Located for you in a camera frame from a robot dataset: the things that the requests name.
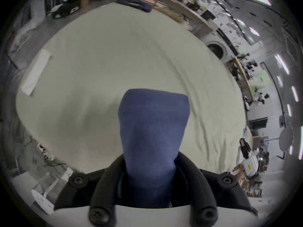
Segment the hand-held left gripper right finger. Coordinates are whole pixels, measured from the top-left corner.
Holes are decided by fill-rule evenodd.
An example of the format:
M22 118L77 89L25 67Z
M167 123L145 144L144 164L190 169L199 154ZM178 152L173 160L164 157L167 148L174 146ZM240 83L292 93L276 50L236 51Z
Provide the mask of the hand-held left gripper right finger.
M215 224L218 207L245 210L258 215L230 173L217 174L199 169L187 156L178 152L172 183L172 207L191 206L190 224Z

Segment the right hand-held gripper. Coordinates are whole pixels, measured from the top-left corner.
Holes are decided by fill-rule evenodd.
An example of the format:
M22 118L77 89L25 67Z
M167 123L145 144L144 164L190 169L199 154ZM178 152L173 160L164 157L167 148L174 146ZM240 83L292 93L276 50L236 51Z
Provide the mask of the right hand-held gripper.
M240 150L244 157L244 160L242 161L244 171L247 176L253 176L258 170L259 149L251 151L248 142L244 138L241 138L239 142Z

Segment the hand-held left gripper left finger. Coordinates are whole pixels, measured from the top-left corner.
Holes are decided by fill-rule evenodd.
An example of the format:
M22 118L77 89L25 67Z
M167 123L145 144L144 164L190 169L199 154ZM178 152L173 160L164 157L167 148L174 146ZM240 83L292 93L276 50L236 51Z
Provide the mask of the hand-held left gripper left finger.
M72 174L60 192L54 210L84 207L89 204L90 224L115 224L114 206L118 184L126 170L121 154L109 167L88 174Z

